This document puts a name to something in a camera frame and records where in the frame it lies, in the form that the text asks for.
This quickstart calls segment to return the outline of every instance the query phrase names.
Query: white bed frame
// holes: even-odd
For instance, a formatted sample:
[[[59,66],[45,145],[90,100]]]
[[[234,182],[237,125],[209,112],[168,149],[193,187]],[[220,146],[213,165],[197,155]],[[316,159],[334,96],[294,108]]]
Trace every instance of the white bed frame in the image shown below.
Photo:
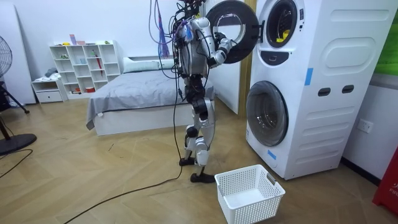
[[[173,126],[174,106],[158,106],[134,110],[110,111],[95,116],[94,126],[98,136],[128,133]],[[175,110],[175,125],[193,124],[192,106],[178,105]]]

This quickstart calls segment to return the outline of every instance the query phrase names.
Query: drawer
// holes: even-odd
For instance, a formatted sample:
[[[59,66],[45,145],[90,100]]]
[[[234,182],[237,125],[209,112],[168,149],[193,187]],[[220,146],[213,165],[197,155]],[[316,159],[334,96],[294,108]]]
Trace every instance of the drawer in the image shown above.
[[[59,91],[41,92],[36,93],[36,95],[41,103],[63,101]]]

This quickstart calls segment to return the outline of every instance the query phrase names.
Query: fan base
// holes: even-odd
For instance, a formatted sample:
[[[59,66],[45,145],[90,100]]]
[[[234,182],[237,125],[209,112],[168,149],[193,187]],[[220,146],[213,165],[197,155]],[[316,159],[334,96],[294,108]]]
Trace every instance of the fan base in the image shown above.
[[[31,145],[37,139],[34,134],[19,134],[11,136],[10,140],[0,140],[0,156],[10,154]]]

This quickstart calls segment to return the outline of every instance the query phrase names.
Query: white shelf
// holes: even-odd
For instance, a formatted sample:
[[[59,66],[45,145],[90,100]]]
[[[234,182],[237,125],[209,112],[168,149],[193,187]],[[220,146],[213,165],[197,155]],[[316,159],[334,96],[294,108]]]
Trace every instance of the white shelf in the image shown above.
[[[46,91],[58,91],[58,88],[48,88],[48,89],[43,89],[43,90],[37,90],[36,93],[42,93]]]
[[[33,81],[32,83],[48,83],[48,82],[56,82],[56,80],[49,80],[49,81]]]
[[[68,100],[61,80],[32,82],[33,90],[40,103],[53,103]]]
[[[83,98],[89,98],[92,93],[82,93],[82,94],[68,94],[68,99],[69,100],[75,100],[75,99],[83,99]]]
[[[104,41],[101,41],[93,45],[50,46],[55,65],[61,75],[58,82],[65,92],[66,99],[89,98],[91,93],[87,93],[86,88],[94,87],[98,90],[121,74],[122,58],[118,54],[117,43],[113,40],[109,40],[109,43],[104,44]],[[76,89],[80,89],[81,94],[71,94]]]

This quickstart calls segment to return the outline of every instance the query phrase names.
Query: washing machine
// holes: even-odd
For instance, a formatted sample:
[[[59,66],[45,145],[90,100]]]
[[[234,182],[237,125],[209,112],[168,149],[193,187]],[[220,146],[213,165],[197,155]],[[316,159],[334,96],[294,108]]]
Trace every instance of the washing machine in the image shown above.
[[[246,139],[279,176],[338,167],[397,7],[257,1]]]

